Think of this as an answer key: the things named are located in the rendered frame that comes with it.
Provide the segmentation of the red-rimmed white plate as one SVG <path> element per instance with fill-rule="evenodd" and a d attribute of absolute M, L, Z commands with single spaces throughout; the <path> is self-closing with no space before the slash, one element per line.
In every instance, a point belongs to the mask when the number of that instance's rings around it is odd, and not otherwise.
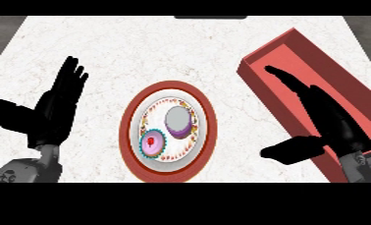
<path fill-rule="evenodd" d="M 202 171 L 219 136 L 217 114 L 204 92 L 166 81 L 135 97 L 124 113 L 120 148 L 146 182 L 186 182 Z"/>

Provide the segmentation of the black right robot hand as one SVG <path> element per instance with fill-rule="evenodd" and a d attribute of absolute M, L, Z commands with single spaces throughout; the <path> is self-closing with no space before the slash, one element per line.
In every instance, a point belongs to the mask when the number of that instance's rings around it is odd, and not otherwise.
<path fill-rule="evenodd" d="M 328 92 L 316 84 L 307 86 L 279 68 L 267 66 L 266 71 L 297 93 L 320 135 L 292 137 L 266 147 L 261 156 L 291 165 L 323 155 L 326 146 L 333 150 L 338 159 L 371 150 L 371 139 L 366 131 Z"/>

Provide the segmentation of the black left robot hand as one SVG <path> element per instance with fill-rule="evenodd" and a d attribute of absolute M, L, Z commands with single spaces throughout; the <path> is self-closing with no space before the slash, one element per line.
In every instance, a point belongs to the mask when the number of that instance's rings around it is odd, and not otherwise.
<path fill-rule="evenodd" d="M 79 59 L 68 56 L 35 109 L 0 99 L 0 127 L 29 136 L 29 148 L 67 140 L 88 78 Z"/>

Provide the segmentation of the pink cupcake with teal wrapper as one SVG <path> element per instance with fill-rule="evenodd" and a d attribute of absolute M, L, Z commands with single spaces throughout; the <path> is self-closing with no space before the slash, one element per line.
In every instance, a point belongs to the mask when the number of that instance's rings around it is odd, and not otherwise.
<path fill-rule="evenodd" d="M 167 147 L 167 137 L 160 129 L 151 129 L 139 141 L 139 151 L 144 157 L 157 158 Z"/>

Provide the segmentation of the dark flat appliance edge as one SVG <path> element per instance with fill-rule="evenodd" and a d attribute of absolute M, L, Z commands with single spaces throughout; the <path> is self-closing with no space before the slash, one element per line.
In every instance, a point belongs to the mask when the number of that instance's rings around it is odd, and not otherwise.
<path fill-rule="evenodd" d="M 248 16 L 174 16 L 177 20 L 245 20 Z"/>

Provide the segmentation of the red cardboard box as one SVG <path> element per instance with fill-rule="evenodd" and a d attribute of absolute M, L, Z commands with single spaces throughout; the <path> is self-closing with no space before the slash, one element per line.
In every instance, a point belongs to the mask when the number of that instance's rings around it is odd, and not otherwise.
<path fill-rule="evenodd" d="M 317 136 L 320 132 L 300 98 L 264 70 L 269 65 L 291 73 L 307 85 L 316 84 L 325 89 L 371 139 L 371 89 L 295 28 L 242 58 L 236 72 L 291 136 Z"/>

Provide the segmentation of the purple can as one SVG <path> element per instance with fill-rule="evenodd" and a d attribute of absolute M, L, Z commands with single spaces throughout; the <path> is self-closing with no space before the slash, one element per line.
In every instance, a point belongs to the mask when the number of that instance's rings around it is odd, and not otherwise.
<path fill-rule="evenodd" d="M 192 133 L 192 114 L 191 111 L 182 107 L 174 106 L 166 114 L 166 127 L 173 137 L 183 140 Z"/>

